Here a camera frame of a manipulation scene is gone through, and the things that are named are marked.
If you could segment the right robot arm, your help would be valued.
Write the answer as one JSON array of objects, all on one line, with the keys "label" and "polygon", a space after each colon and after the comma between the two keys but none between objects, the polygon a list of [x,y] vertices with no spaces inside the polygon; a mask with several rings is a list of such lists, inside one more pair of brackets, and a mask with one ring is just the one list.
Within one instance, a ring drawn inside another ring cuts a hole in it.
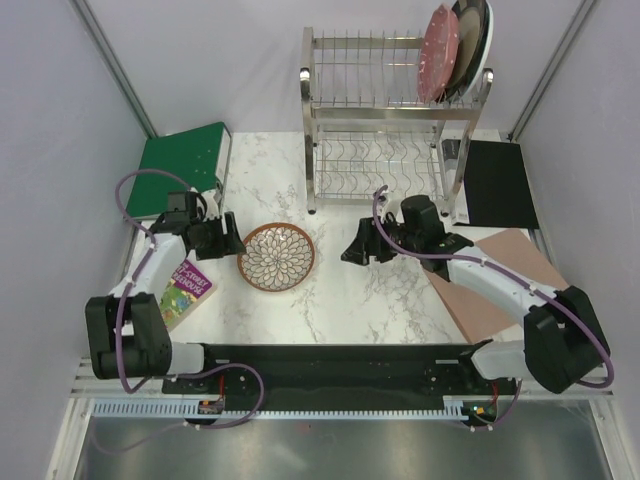
[{"label": "right robot arm", "polygon": [[573,385],[606,389],[615,370],[611,350],[588,294],[576,286],[554,288],[516,273],[472,240],[447,231],[426,195],[404,198],[394,208],[373,198],[372,214],[360,219],[341,259],[366,266],[396,255],[413,257],[442,280],[484,297],[515,319],[523,337],[476,345],[458,368],[467,392],[483,392],[494,380],[532,379],[560,394]]}]

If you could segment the white watermelon plate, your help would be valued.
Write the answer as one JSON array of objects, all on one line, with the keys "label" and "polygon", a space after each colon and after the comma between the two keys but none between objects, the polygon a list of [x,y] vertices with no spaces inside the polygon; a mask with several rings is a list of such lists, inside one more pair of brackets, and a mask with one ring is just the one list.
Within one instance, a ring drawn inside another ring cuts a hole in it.
[{"label": "white watermelon plate", "polygon": [[467,95],[468,93],[470,93],[474,87],[478,87],[479,83],[481,82],[481,78],[482,78],[482,74],[483,74],[483,70],[486,66],[486,62],[488,60],[489,57],[489,52],[491,49],[491,44],[492,44],[492,40],[493,40],[493,34],[494,34],[494,27],[495,27],[495,15],[493,12],[493,8],[491,6],[491,4],[486,1],[486,8],[487,8],[487,22],[486,22],[486,26],[487,26],[487,35],[486,35],[486,39],[483,42],[482,45],[482,56],[480,59],[480,63],[479,66],[476,68],[475,71],[475,75],[473,77],[473,79],[469,82],[469,84],[467,85],[467,88],[465,90],[465,92],[463,93],[463,95]]}]

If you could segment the brown floral pattern bowl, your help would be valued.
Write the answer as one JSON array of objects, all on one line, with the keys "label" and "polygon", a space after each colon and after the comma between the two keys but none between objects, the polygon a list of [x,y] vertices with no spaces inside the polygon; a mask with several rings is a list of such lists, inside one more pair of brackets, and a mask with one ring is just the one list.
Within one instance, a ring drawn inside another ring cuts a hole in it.
[{"label": "brown floral pattern bowl", "polygon": [[242,278],[264,292],[284,292],[302,283],[315,263],[311,237],[284,222],[261,225],[243,240],[237,266]]}]

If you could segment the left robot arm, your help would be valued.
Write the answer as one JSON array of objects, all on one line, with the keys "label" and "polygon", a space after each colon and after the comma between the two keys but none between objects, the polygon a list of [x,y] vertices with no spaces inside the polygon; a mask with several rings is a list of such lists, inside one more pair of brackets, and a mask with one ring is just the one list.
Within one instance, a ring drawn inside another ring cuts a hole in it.
[{"label": "left robot arm", "polygon": [[167,210],[150,227],[141,255],[107,295],[85,306],[91,365],[101,379],[184,375],[198,393],[219,382],[219,369],[205,360],[204,346],[174,342],[160,303],[172,275],[194,253],[198,260],[246,252],[231,211],[211,216],[195,192],[169,195]]}]

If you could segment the black rimmed cream plate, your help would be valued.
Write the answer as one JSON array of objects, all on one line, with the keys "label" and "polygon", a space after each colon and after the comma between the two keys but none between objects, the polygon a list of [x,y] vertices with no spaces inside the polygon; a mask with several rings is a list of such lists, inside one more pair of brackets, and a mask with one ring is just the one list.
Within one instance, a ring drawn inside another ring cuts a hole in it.
[{"label": "black rimmed cream plate", "polygon": [[456,1],[452,11],[458,19],[459,41],[454,69],[445,87],[448,102],[457,101],[473,86],[474,78],[481,70],[489,33],[486,1]]}]

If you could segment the pink polka dot plate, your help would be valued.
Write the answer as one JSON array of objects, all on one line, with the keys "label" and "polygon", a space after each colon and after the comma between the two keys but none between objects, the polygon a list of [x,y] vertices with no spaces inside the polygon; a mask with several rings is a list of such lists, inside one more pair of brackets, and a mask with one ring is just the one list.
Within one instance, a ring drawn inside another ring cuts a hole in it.
[{"label": "pink polka dot plate", "polygon": [[459,20],[441,4],[432,14],[422,42],[418,63],[418,98],[423,103],[444,99],[451,79],[459,43]]}]

